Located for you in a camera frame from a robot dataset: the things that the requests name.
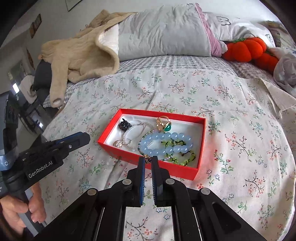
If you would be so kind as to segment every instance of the plush toy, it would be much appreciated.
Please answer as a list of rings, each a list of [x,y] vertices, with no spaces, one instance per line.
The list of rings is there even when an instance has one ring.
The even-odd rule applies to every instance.
[[[228,50],[222,57],[228,61],[250,62],[271,74],[279,61],[266,52],[266,44],[260,38],[239,39],[227,44]]]

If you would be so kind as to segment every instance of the bed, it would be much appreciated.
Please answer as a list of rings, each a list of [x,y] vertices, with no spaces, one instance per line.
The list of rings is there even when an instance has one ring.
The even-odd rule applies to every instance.
[[[134,168],[97,144],[117,110],[133,108],[206,118],[201,169],[193,181],[178,180],[211,189],[268,241],[288,232],[295,211],[296,100],[267,72],[217,57],[157,56],[121,62],[116,74],[79,82],[67,93],[44,136],[85,131],[91,141],[40,181],[48,223],[87,189],[109,188]],[[172,241],[171,216],[169,207],[154,206],[146,169],[144,206],[127,209],[123,240]]]

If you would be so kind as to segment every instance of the green gemstone ring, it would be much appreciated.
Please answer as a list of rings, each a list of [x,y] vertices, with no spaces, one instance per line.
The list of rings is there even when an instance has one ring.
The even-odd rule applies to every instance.
[[[165,118],[168,120],[168,122],[166,124],[164,124],[162,121],[161,121],[161,118]],[[156,120],[156,127],[159,131],[170,131],[171,128],[172,128],[172,123],[170,121],[170,119],[167,117],[167,116],[161,116],[161,117],[158,117],[157,120]]]

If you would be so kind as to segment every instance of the green gemstone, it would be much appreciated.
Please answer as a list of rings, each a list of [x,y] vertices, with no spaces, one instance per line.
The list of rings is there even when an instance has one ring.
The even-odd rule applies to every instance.
[[[172,128],[172,124],[168,124],[164,129],[164,131],[170,131],[171,128]]]

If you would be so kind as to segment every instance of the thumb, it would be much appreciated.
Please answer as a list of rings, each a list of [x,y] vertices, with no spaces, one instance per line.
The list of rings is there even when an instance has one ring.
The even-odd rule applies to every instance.
[[[12,196],[5,196],[0,200],[0,203],[3,210],[7,209],[16,213],[26,213],[28,211],[27,204]]]

